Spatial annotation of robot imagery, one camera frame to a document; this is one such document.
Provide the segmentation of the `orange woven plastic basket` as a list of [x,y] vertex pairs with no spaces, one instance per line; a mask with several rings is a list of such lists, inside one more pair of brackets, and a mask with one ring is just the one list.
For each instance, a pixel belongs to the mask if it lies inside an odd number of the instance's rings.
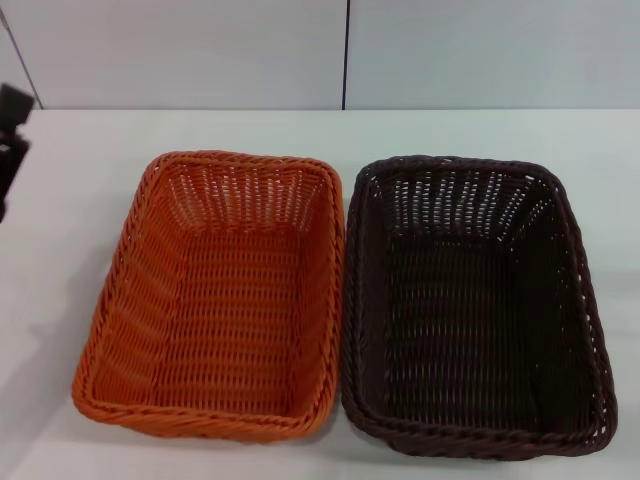
[[310,158],[170,152],[138,185],[72,399],[164,437],[310,436],[338,383],[341,181]]

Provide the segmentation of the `dark brown woven plastic basket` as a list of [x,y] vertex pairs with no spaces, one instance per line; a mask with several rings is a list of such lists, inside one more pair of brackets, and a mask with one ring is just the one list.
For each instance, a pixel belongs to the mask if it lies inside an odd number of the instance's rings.
[[566,191],[527,162],[365,166],[346,240],[342,405],[416,456],[581,456],[616,433],[614,381]]

